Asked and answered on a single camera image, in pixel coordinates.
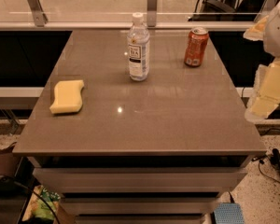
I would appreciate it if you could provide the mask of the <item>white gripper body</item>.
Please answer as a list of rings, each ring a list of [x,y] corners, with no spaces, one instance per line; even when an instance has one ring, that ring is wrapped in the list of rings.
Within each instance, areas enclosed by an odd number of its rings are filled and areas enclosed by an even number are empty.
[[[280,58],[280,2],[272,9],[267,19],[263,47],[267,53]]]

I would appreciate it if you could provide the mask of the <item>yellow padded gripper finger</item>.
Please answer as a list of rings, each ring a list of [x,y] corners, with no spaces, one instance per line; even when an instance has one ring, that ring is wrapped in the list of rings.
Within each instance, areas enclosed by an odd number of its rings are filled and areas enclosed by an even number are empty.
[[[260,19],[256,24],[244,32],[243,38],[251,41],[262,41],[267,20],[267,16]]]
[[[252,94],[248,99],[245,118],[266,119],[280,105],[280,59],[268,66],[260,64],[255,74]]]

